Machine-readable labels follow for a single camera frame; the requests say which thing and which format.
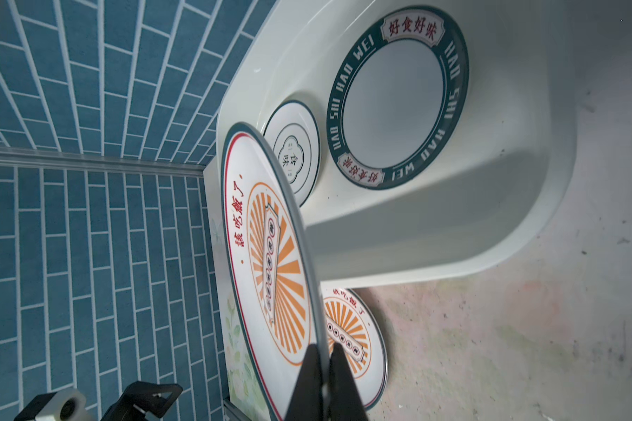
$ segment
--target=small white plate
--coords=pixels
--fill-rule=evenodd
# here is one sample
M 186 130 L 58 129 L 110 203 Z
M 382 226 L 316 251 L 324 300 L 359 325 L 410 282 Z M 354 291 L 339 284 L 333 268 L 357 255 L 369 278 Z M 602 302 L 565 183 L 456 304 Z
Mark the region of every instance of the small white plate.
M 322 288 L 328 349 L 342 344 L 358 394 L 365 409 L 381 398 L 388 380 L 386 345 L 379 325 L 361 298 L 352 290 Z
M 222 215 L 239 319 L 270 411 L 285 417 L 310 343 L 328 372 L 325 316 L 286 175 L 262 135 L 233 125 L 222 155 Z
M 267 122 L 265 139 L 302 206 L 316 184 L 321 161 L 321 142 L 311 110 L 297 100 L 281 104 Z

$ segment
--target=tile backsplash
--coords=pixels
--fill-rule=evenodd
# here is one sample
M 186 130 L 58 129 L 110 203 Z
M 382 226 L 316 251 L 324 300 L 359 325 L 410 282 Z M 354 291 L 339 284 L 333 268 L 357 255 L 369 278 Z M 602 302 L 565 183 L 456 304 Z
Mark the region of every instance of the tile backsplash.
M 0 166 L 0 421 L 66 387 L 100 419 L 138 379 L 183 386 L 167 419 L 221 420 L 210 249 L 202 179 Z
M 205 165 L 276 0 L 0 0 L 0 146 Z

